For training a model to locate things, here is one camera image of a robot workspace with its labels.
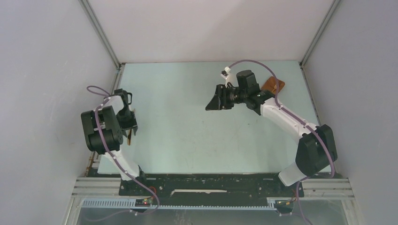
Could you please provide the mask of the orange cloth napkin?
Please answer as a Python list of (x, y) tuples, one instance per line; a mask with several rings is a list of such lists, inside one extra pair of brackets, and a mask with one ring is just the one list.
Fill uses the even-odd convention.
[(276, 94), (277, 88), (278, 92), (280, 92), (285, 86), (285, 82), (282, 80), (278, 80), (276, 82), (276, 79), (274, 77), (269, 77), (266, 82), (262, 85), (261, 90), (268, 90), (272, 92), (273, 94)]

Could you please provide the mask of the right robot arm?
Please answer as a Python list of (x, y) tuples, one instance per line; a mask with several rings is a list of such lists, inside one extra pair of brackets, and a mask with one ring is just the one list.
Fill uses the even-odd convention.
[(294, 162), (280, 171), (279, 179), (273, 183), (277, 195), (287, 195), (293, 184), (314, 176), (327, 166), (334, 174), (337, 150), (333, 131), (328, 125), (317, 126), (291, 112), (279, 103), (275, 93), (260, 88), (251, 70), (233, 75), (226, 67), (221, 77), (225, 79), (225, 84), (216, 86), (205, 110), (229, 110), (236, 104), (245, 104), (248, 109), (273, 121), (298, 145)]

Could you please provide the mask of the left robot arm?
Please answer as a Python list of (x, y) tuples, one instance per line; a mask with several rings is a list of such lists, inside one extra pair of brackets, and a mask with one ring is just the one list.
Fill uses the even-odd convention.
[(138, 123), (132, 109), (133, 94), (117, 89), (102, 94), (103, 102), (91, 111), (81, 113), (84, 138), (88, 149), (103, 155), (117, 168), (123, 181), (132, 181), (130, 189), (137, 195), (148, 191), (145, 173), (135, 162), (127, 160), (122, 149), (124, 140), (136, 135)]

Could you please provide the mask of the left aluminium frame post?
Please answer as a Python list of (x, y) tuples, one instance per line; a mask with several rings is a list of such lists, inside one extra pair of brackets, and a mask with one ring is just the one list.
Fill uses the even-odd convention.
[(103, 30), (100, 21), (96, 16), (93, 7), (91, 6), (91, 3), (88, 0), (79, 0), (78, 2), (80, 3), (86, 16), (88, 17), (88, 20), (90, 21), (94, 31), (96, 32), (100, 42), (104, 46), (115, 68), (119, 70), (122, 64), (117, 58), (116, 53), (114, 52), (113, 47), (111, 46), (110, 41), (108, 40), (105, 31)]

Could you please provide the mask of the aluminium frame post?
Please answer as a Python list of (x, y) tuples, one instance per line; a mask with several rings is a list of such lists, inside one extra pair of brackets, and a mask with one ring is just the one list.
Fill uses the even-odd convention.
[(330, 5), (328, 11), (326, 12), (326, 15), (324, 16), (318, 30), (316, 31), (309, 47), (307, 48), (302, 60), (300, 61), (300, 66), (303, 69), (309, 58), (311, 57), (314, 49), (316, 48), (318, 42), (320, 41), (321, 37), (323, 36), (328, 24), (330, 23), (331, 19), (333, 18), (334, 14), (338, 10), (338, 7), (342, 3), (342, 0), (333, 0), (332, 4)]
[(79, 0), (78, 2), (80, 3), (86, 16), (88, 17), (88, 20), (90, 21), (94, 31), (96, 32), (100, 42), (104, 46), (115, 68), (119, 70), (122, 64), (117, 58), (116, 53), (114, 52), (113, 47), (111, 46), (110, 41), (108, 40), (105, 31), (103, 30), (100, 21), (96, 16), (93, 7), (91, 6), (91, 3), (88, 0)]

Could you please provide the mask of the right aluminium frame post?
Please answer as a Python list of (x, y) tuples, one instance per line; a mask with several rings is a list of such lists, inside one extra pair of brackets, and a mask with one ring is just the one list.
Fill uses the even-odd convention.
[(314, 49), (316, 48), (318, 42), (320, 41), (321, 37), (323, 36), (328, 24), (330, 23), (331, 19), (333, 18), (334, 14), (338, 10), (338, 7), (342, 3), (342, 0), (333, 0), (332, 4), (330, 5), (328, 11), (326, 12), (326, 15), (324, 16), (318, 30), (316, 31), (309, 47), (307, 48), (302, 60), (300, 61), (300, 66), (303, 69), (309, 58), (311, 57)]

